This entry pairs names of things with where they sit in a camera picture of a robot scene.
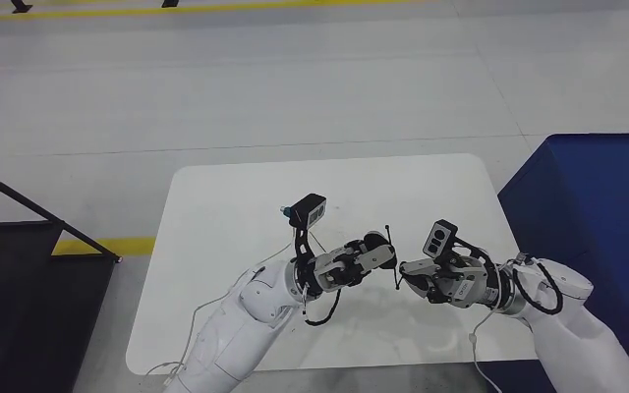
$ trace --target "metal rod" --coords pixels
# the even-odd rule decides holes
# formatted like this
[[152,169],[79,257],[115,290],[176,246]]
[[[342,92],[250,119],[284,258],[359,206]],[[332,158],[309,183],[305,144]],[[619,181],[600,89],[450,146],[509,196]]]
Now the metal rod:
[[74,237],[76,237],[77,239],[85,242],[86,244],[92,246],[94,249],[100,251],[101,253],[103,253],[103,254],[105,254],[105,255],[107,255],[109,257],[114,258],[116,261],[120,260],[120,256],[118,256],[115,253],[111,252],[110,250],[106,249],[105,247],[103,247],[102,245],[97,243],[94,239],[90,238],[88,235],[86,235],[83,232],[79,231],[77,228],[75,228],[72,225],[68,224],[67,222],[65,222],[61,218],[59,218],[56,215],[52,214],[50,211],[44,209],[43,207],[41,207],[37,203],[33,202],[32,200],[28,199],[27,197],[25,197],[22,194],[18,193],[17,191],[13,190],[12,188],[10,188],[9,186],[7,186],[6,184],[4,184],[2,182],[0,182],[0,193],[2,193],[5,196],[11,198],[12,200],[16,201],[17,203],[19,203],[19,204],[29,208],[30,210],[32,210],[35,213],[37,213],[40,216],[42,216],[43,218],[46,218],[47,220],[50,220],[52,222],[61,224],[63,226],[64,231],[67,231],[69,234],[71,234]]

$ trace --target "small blue object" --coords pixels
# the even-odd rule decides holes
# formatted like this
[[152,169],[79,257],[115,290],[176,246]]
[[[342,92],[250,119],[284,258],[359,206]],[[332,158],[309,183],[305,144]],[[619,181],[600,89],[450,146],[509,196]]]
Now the small blue object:
[[498,198],[522,252],[592,281],[586,307],[629,351],[629,134],[551,136]]

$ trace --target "yellow floor line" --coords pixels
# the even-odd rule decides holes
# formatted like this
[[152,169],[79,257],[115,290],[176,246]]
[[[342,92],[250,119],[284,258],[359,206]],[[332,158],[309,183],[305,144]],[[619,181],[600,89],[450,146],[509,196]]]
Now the yellow floor line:
[[176,8],[146,8],[127,10],[77,10],[77,11],[45,11],[37,13],[33,7],[32,11],[26,14],[0,15],[0,20],[31,20],[49,18],[80,18],[80,17],[139,17],[148,15],[165,14],[191,14],[210,13],[225,11],[246,11],[263,10],[273,8],[296,8],[296,7],[330,7],[330,6],[359,6],[368,4],[387,3],[427,3],[438,0],[286,0],[277,2],[262,3],[235,3],[235,4],[213,4],[204,6],[182,5]]
[[[33,12],[36,12],[36,7],[57,7],[57,6],[82,6],[93,4],[112,4],[112,3],[129,3],[129,4],[147,4],[150,0],[25,0],[25,3],[34,6]],[[10,2],[0,4],[0,9],[15,9],[16,7]]]
[[[155,246],[155,238],[114,238],[96,241],[120,256],[151,255]],[[79,253],[98,252],[80,240],[60,240],[52,252],[53,255]]]

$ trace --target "black platform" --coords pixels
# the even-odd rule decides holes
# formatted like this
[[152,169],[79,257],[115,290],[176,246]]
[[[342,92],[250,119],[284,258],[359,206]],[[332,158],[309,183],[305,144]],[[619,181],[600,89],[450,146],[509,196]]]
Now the black platform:
[[120,258],[98,245],[106,253],[53,256],[63,231],[93,240],[38,209],[51,219],[0,223],[0,380],[3,392],[71,393]]

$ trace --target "white cable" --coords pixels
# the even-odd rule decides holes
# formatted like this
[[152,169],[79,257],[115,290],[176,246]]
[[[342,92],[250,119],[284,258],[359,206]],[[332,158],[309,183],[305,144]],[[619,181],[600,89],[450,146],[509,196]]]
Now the white cable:
[[485,375],[485,373],[481,370],[481,368],[479,367],[479,364],[477,362],[476,359],[476,343],[478,341],[478,337],[476,336],[476,331],[479,330],[479,327],[481,327],[481,325],[483,323],[485,323],[494,313],[495,311],[498,309],[498,307],[500,306],[500,301],[502,301],[502,283],[500,281],[500,270],[502,270],[503,268],[505,268],[507,265],[509,264],[509,261],[507,261],[506,263],[501,264],[500,266],[498,266],[498,268],[496,269],[496,275],[498,276],[498,301],[495,304],[495,307],[493,309],[491,309],[491,311],[486,315],[485,318],[483,318],[483,320],[481,320],[475,327],[474,330],[472,330],[472,333],[468,334],[468,340],[470,340],[470,342],[472,343],[472,355],[474,356],[474,365],[476,366],[476,370],[479,372],[479,374],[487,381],[491,384],[491,386],[493,386],[493,388],[495,389],[496,392],[498,393],[502,393],[502,390],[500,390],[500,388],[498,387],[498,385],[496,385],[491,378],[489,378],[488,376]]
[[[271,256],[266,257],[265,259],[261,260],[260,262],[256,263],[254,265],[253,268],[260,266],[261,264],[267,262],[268,260],[280,255],[281,253],[284,253],[289,247],[291,247],[293,245],[293,240],[295,239],[295,229],[293,228],[293,235],[291,237],[291,241],[288,245],[284,246],[284,248],[280,251],[278,251],[277,253],[274,253]],[[230,291],[232,290],[232,288],[234,288],[234,286],[236,286],[236,283],[238,283],[238,281],[240,281],[240,279],[251,269],[247,269],[245,270],[240,276],[238,276],[238,278],[236,279],[236,281],[234,282],[234,284],[232,284],[229,289],[227,290],[227,292],[225,293],[225,295],[221,296],[220,298],[216,298],[214,300],[211,300],[207,303],[203,303],[202,305],[198,306],[195,311],[193,312],[193,319],[192,322],[190,324],[190,331],[188,333],[188,340],[186,341],[186,348],[184,349],[184,353],[181,356],[181,359],[178,362],[166,362],[166,363],[162,363],[161,365],[156,365],[155,367],[151,368],[145,375],[144,378],[146,378],[151,372],[153,372],[154,370],[160,368],[160,367],[164,367],[167,365],[176,365],[175,367],[173,367],[173,369],[170,370],[170,372],[168,373],[168,377],[166,378],[166,380],[164,381],[164,385],[168,385],[170,383],[170,381],[172,381],[173,378],[175,378],[178,373],[179,373],[179,369],[184,365],[184,359],[186,358],[186,355],[188,354],[188,348],[190,347],[190,342],[192,340],[193,337],[193,331],[195,330],[195,319],[197,318],[197,312],[199,312],[199,310],[203,309],[204,307],[207,307],[209,305],[211,305],[212,303],[216,303],[220,300],[223,300],[227,297],[227,295],[229,295]]]

